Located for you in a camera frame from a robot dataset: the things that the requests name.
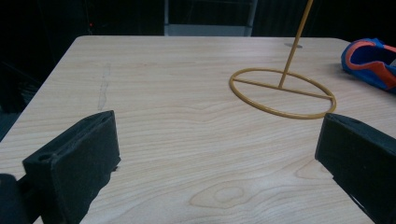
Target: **yellow stick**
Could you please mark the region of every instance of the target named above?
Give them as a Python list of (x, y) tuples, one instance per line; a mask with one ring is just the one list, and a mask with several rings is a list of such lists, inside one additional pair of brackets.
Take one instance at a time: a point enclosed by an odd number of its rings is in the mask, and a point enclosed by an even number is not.
[(291, 60), (293, 59), (294, 52), (296, 51), (298, 41), (300, 40), (301, 33), (303, 32), (306, 19), (308, 18), (309, 10), (311, 9), (313, 2), (314, 2), (314, 0), (308, 0), (308, 2), (306, 3), (304, 15), (303, 15), (303, 18), (301, 19), (300, 27), (298, 28), (297, 35), (294, 38), (294, 43), (293, 43), (293, 47), (291, 48), (291, 51), (289, 54), (288, 62), (286, 63), (285, 70), (283, 70), (283, 75), (279, 82), (279, 86), (278, 86), (279, 88), (282, 88), (283, 83), (285, 82), (286, 74), (289, 72)]

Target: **wooden table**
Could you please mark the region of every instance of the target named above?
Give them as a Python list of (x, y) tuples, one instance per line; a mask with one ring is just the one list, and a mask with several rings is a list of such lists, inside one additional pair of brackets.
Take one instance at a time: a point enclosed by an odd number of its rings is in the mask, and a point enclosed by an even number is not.
[[(239, 69), (283, 69), (292, 40), (80, 37), (0, 144), (1, 172), (21, 178), (24, 158), (78, 120), (112, 109), (122, 161), (83, 223), (371, 223), (314, 159), (322, 119), (267, 114), (229, 88)], [(396, 137), (394, 95), (342, 71), (347, 42), (303, 38), (300, 45), (291, 72), (328, 87), (336, 113)], [(288, 85), (311, 88), (289, 77)], [(291, 112), (330, 104), (239, 88)]]

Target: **circular hoop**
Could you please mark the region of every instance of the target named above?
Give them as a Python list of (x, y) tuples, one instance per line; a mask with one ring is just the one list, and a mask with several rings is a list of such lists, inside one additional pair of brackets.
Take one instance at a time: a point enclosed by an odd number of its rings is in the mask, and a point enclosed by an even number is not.
[[(287, 75), (292, 76), (292, 77), (297, 77), (303, 81), (311, 83), (312, 85), (318, 87), (320, 90), (322, 90), (324, 93), (326, 93), (326, 95), (320, 95), (320, 94), (315, 94), (313, 92), (298, 91), (298, 90), (293, 90), (293, 89), (279, 88), (278, 86), (273, 86), (273, 85), (269, 85), (266, 83), (260, 83), (260, 82), (245, 80), (245, 79), (241, 79), (241, 78), (236, 78), (241, 74), (244, 74), (247, 72), (254, 72), (254, 71), (274, 72), (274, 73), (280, 73), (280, 74), (283, 74), (283, 71), (277, 70), (277, 69), (272, 69), (272, 68), (246, 68), (246, 69), (242, 69), (242, 70), (235, 72), (231, 76), (230, 87), (231, 87), (231, 90), (233, 90), (233, 93), (235, 93), (236, 96), (238, 96), (241, 100), (245, 101), (247, 104), (252, 105), (262, 111), (265, 111), (265, 112), (268, 112), (268, 113), (271, 113), (274, 115), (278, 115), (281, 117), (285, 117), (285, 118), (291, 118), (291, 119), (320, 119), (320, 118), (323, 118), (326, 113), (332, 113), (337, 106), (337, 103), (335, 101), (335, 96), (326, 87), (322, 86), (320, 83), (318, 83), (308, 77), (304, 77), (304, 76), (301, 76), (301, 75), (298, 75), (295, 73), (288, 72)], [(242, 92), (240, 92), (235, 87), (235, 85), (234, 85), (235, 81), (252, 84), (252, 85), (257, 85), (257, 86), (262, 86), (265, 88), (271, 88), (271, 89), (280, 90), (280, 91), (289, 91), (289, 92), (299, 93), (299, 94), (303, 94), (303, 95), (309, 95), (312, 97), (328, 99), (331, 101), (332, 105), (331, 105), (330, 109), (327, 110), (326, 112), (318, 113), (318, 114), (295, 114), (295, 113), (289, 113), (289, 112), (284, 112), (284, 111), (280, 111), (280, 110), (275, 110), (269, 106), (265, 106), (265, 105), (255, 102), (253, 100), (250, 100), (248, 97), (246, 97), (244, 94), (242, 94)]]

